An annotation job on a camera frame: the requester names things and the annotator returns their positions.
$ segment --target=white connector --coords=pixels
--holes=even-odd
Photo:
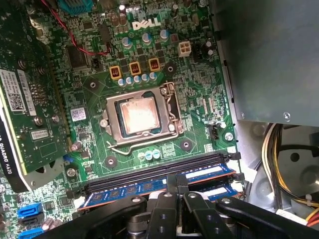
[[[189,56],[191,53],[191,47],[189,41],[183,41],[178,44],[178,56],[179,57],[185,57]]]

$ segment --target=dell logo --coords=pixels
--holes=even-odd
[[[132,22],[133,30],[137,31],[137,30],[140,30],[140,28],[146,29],[148,27],[155,27],[155,26],[160,26],[161,25],[161,23],[158,21],[157,18],[154,18],[153,21],[154,21],[154,23],[152,22],[151,19],[143,20],[141,22],[134,21],[134,22]]]

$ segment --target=label sticker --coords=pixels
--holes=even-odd
[[[28,106],[29,112],[31,116],[36,116],[36,111],[33,103],[33,99],[31,96],[31,92],[29,89],[28,81],[26,79],[26,75],[24,71],[18,70],[18,75],[20,78],[22,90],[24,92],[25,100],[26,100],[26,105]]]
[[[15,72],[0,69],[0,76],[11,111],[25,111],[22,93]]]
[[[31,133],[31,137],[33,140],[38,140],[38,139],[49,137],[48,130],[46,130],[46,129],[31,131],[30,133]]]
[[[73,122],[85,120],[86,119],[85,109],[83,107],[77,108],[77,109],[72,109],[71,116],[72,116]]]

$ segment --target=cpu socket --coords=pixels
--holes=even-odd
[[[101,126],[116,141],[116,144],[107,142],[116,152],[129,154],[134,147],[172,139],[183,133],[174,83],[106,100]],[[132,144],[129,152],[115,149],[126,144]]]

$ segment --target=red wire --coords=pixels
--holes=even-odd
[[[87,51],[81,47],[78,46],[77,42],[76,42],[76,39],[75,39],[75,36],[74,34],[68,29],[68,27],[66,26],[66,24],[61,20],[61,18],[59,17],[58,13],[56,11],[54,11],[48,4],[45,0],[41,0],[41,2],[46,5],[48,7],[48,9],[50,10],[50,12],[52,13],[52,15],[56,18],[56,20],[59,22],[59,24],[68,32],[70,38],[71,38],[71,41],[72,41],[72,44],[79,50],[79,51],[82,51],[88,55],[91,55],[91,56],[94,56],[96,54],[98,55],[101,55],[101,56],[106,56],[108,53],[107,52],[92,52],[92,51]]]

